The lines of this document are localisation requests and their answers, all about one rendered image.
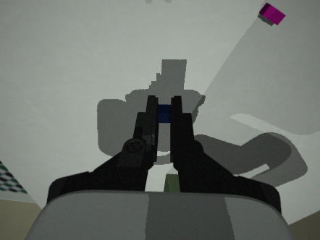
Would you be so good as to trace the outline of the magenta block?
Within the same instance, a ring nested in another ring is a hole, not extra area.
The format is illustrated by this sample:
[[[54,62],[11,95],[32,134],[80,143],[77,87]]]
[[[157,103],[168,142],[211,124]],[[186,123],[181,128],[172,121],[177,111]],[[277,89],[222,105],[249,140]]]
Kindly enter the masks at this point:
[[[278,9],[267,2],[259,13],[276,25],[278,25],[285,17],[285,14],[281,13]]]

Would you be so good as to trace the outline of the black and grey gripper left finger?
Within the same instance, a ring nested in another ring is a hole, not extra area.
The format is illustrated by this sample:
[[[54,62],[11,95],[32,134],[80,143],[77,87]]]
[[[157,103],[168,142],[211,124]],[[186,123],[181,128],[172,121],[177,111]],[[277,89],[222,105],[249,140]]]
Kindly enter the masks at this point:
[[[53,181],[46,204],[60,195],[80,190],[145,191],[148,170],[157,159],[158,108],[158,98],[148,95],[146,112],[138,112],[133,138],[124,143],[122,151],[93,172]]]

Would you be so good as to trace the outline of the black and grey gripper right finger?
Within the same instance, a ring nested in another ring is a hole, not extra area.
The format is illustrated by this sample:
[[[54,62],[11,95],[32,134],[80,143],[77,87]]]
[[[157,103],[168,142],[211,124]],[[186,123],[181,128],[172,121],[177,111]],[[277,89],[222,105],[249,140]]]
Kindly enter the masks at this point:
[[[180,192],[236,194],[263,201],[281,214],[280,195],[272,185],[233,176],[194,140],[191,113],[182,112],[182,97],[171,98],[170,163],[178,171]]]

